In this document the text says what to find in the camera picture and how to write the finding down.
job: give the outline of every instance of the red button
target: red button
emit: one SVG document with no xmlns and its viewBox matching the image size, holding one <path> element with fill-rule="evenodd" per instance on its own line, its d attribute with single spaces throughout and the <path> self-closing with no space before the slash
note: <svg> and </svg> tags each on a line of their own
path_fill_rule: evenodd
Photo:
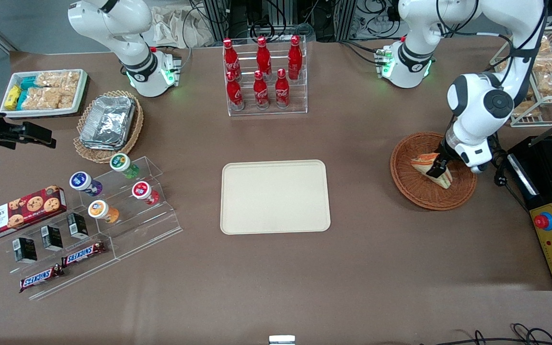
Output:
<svg viewBox="0 0 552 345">
<path fill-rule="evenodd" d="M 549 227 L 548 217 L 544 214 L 539 214 L 538 216 L 534 217 L 534 224 L 540 229 L 546 229 L 547 227 Z"/>
</svg>

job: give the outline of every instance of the blue snack package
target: blue snack package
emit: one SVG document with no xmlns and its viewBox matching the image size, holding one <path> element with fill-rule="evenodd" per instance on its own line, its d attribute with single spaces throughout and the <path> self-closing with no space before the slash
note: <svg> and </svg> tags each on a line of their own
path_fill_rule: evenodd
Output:
<svg viewBox="0 0 552 345">
<path fill-rule="evenodd" d="M 18 104 L 16 105 L 16 110 L 17 111 L 21 111 L 23 109 L 22 105 L 23 105 L 23 102 L 27 99 L 27 91 L 26 90 L 23 90 L 21 93 L 20 93 L 20 97 L 18 97 Z"/>
<path fill-rule="evenodd" d="M 24 77 L 21 81 L 20 81 L 20 88 L 22 90 L 28 90 L 30 87 L 38 87 L 36 84 L 35 84 L 35 79 L 37 77 L 36 76 L 32 76 L 32 77 Z"/>
</svg>

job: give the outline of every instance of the acrylic bottle rack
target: acrylic bottle rack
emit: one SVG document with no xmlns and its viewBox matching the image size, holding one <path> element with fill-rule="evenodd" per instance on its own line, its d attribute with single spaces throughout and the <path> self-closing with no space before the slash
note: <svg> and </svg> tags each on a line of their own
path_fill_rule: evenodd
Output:
<svg viewBox="0 0 552 345">
<path fill-rule="evenodd" d="M 270 106 L 267 109 L 259 109 L 254 100 L 254 72 L 257 70 L 257 44 L 250 38 L 232 39 L 234 49 L 238 54 L 241 68 L 241 81 L 239 81 L 241 88 L 241 95 L 244 100 L 244 109 L 241 111 L 233 111 L 231 109 L 231 101 L 225 92 L 225 99 L 227 100 L 227 111 L 230 116 L 237 115 L 268 115 L 268 114 L 294 114 L 294 113 L 307 113 L 308 112 L 308 50 L 306 37 L 300 36 L 299 47 L 302 50 L 302 68 L 299 72 L 298 80 L 288 79 L 289 68 L 289 48 L 291 47 L 291 36 L 283 35 L 281 37 L 274 37 L 272 42 L 267 43 L 267 49 L 270 51 L 272 57 L 272 78 L 266 80 L 267 92 L 270 99 Z M 289 95 L 291 101 L 289 107 L 286 109 L 280 109 L 276 106 L 276 72 L 279 68 L 284 68 L 287 71 L 287 80 L 289 81 Z M 223 61 L 223 71 L 226 72 L 227 68 Z M 227 85 L 227 79 L 223 72 L 223 79 L 225 85 Z"/>
<path fill-rule="evenodd" d="M 61 264 L 61 257 L 76 253 L 95 242 L 103 241 L 107 247 L 104 253 L 98 253 L 64 268 L 64 275 L 55 277 L 42 284 L 27 288 L 23 294 L 29 299 L 43 299 L 48 295 L 70 286 L 74 282 L 89 277 L 124 258 L 147 249 L 182 231 L 173 207 L 167 203 L 161 184 L 156 177 L 162 175 L 149 159 L 142 157 L 133 161 L 140 169 L 138 176 L 127 179 L 116 171 L 110 171 L 94 177 L 101 182 L 103 191 L 95 197 L 80 192 L 80 204 L 68 205 L 68 210 L 53 218 L 22 229 L 0 238 L 0 251 L 6 253 L 9 272 L 18 280 L 45 271 L 54 264 Z M 131 195 L 131 188 L 138 181 L 145 181 L 156 190 L 160 198 L 154 205 L 147 205 Z M 67 193 L 76 193 L 72 188 L 64 188 Z M 88 205 L 97 199 L 105 200 L 110 207 L 118 209 L 120 216 L 115 223 L 105 223 L 88 215 Z M 86 220 L 88 238 L 79 240 L 71 237 L 68 228 L 67 214 L 77 213 Z M 40 229 L 50 225 L 59 229 L 63 240 L 63 249 L 49 251 L 43 248 Z M 17 238 L 30 238 L 35 242 L 37 261 L 32 264 L 18 263 L 14 260 L 12 241 Z"/>
</svg>

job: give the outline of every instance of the black box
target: black box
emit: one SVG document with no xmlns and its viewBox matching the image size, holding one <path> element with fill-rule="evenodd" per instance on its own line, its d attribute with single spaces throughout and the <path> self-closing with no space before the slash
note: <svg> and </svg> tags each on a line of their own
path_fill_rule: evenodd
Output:
<svg viewBox="0 0 552 345">
<path fill-rule="evenodd" d="M 14 258 L 16 262 L 31 264 L 37 261 L 35 252 L 35 243 L 29 238 L 17 238 L 11 242 L 11 248 L 14 249 Z"/>
<path fill-rule="evenodd" d="M 42 227 L 42 244 L 44 244 L 44 249 L 48 249 L 49 251 L 60 251 L 63 249 L 63 240 L 61 239 L 59 229 L 49 225 Z"/>
<path fill-rule="evenodd" d="M 81 240 L 88 238 L 84 217 L 77 213 L 68 214 L 69 235 Z"/>
</svg>

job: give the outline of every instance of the wicker basket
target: wicker basket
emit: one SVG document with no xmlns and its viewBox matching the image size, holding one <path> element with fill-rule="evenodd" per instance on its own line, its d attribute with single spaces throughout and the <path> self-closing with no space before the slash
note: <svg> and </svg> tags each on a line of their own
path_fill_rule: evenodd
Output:
<svg viewBox="0 0 552 345">
<path fill-rule="evenodd" d="M 88 149 L 83 146 L 81 143 L 81 138 L 74 138 L 74 146 L 76 148 L 76 152 L 78 152 L 79 155 L 82 157 L 94 161 L 96 163 L 106 164 L 110 163 L 110 158 L 116 153 L 129 153 L 133 146 L 136 144 L 136 141 L 138 141 L 138 137 L 140 136 L 140 131 L 142 130 L 142 124 L 144 123 L 144 112 L 142 111 L 142 107 L 140 106 L 140 102 L 138 99 L 129 92 L 126 91 L 110 91 L 106 92 L 105 94 L 102 94 L 101 96 L 110 96 L 110 97 L 129 97 L 132 100 L 136 102 L 136 109 L 133 115 L 133 120 L 131 123 L 131 128 L 129 129 L 129 138 L 127 138 L 127 144 L 119 150 L 119 151 L 108 151 L 108 150 L 94 150 L 94 149 Z M 76 127 L 78 129 L 78 134 L 82 132 L 82 129 L 86 122 L 86 117 L 91 111 L 92 105 L 95 103 L 95 100 L 91 102 L 88 107 L 86 107 L 85 111 L 82 113 L 82 116 L 80 117 L 80 120 L 78 121 L 78 126 Z"/>
<path fill-rule="evenodd" d="M 391 176 L 399 191 L 410 201 L 431 210 L 451 210 L 466 203 L 474 193 L 477 177 L 462 161 L 451 161 L 448 169 L 453 183 L 444 189 L 410 164 L 410 160 L 422 153 L 436 150 L 443 135 L 419 132 L 405 137 L 391 155 Z"/>
</svg>

